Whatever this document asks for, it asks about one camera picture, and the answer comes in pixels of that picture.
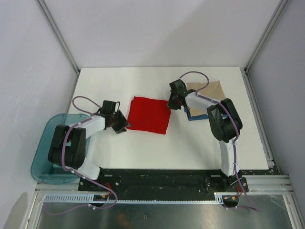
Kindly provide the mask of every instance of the red towel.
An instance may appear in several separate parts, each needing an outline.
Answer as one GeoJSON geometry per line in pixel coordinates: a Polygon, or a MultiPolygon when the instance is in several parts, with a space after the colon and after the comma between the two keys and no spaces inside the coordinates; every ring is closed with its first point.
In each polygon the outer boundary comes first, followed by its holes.
{"type": "Polygon", "coordinates": [[[157,134],[166,134],[171,116],[168,101],[134,97],[128,115],[130,130],[143,130],[157,134]]]}

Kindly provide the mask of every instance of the blue cloth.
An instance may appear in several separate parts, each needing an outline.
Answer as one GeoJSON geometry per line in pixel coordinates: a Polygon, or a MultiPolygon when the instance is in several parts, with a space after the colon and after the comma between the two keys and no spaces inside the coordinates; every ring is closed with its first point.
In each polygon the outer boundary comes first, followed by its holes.
{"type": "Polygon", "coordinates": [[[209,119],[209,116],[207,114],[202,114],[199,116],[191,116],[190,110],[187,107],[184,108],[184,112],[186,112],[189,121],[209,119]]]}

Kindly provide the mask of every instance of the white wall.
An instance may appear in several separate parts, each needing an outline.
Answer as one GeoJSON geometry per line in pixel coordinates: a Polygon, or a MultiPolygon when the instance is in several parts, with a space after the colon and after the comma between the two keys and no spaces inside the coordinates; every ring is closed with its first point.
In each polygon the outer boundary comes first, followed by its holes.
{"type": "Polygon", "coordinates": [[[44,126],[65,111],[75,74],[34,0],[0,5],[0,228],[16,229],[35,189],[30,167],[44,126]]]}
{"type": "Polygon", "coordinates": [[[46,0],[80,67],[243,67],[278,2],[46,0]]]}
{"type": "Polygon", "coordinates": [[[293,0],[250,70],[283,174],[305,215],[305,1],[293,0]]]}

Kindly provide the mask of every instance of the teal plastic basket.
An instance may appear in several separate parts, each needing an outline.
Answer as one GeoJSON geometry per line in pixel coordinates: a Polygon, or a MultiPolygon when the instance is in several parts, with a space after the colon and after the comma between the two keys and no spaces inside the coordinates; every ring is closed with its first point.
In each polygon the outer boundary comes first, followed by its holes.
{"type": "MultiPolygon", "coordinates": [[[[37,151],[30,168],[32,177],[38,182],[45,184],[65,184],[74,181],[78,176],[66,172],[62,167],[48,161],[48,153],[53,134],[57,125],[71,125],[88,118],[85,114],[58,114],[51,118],[44,128],[37,151]]],[[[86,154],[90,138],[86,140],[86,154]]]]}

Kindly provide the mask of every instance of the beige cloth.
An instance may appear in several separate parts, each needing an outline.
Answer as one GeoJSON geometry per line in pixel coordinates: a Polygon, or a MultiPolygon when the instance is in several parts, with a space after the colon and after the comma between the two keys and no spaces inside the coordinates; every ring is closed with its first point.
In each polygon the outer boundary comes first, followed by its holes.
{"type": "MultiPolygon", "coordinates": [[[[187,89],[198,90],[199,88],[202,88],[205,85],[206,83],[187,83],[187,89]]],[[[199,93],[213,99],[219,99],[219,100],[225,99],[225,95],[221,87],[220,81],[210,82],[209,85],[206,88],[200,90],[199,93]]],[[[195,108],[190,107],[189,110],[192,117],[205,115],[204,112],[197,110],[195,108]]]]}

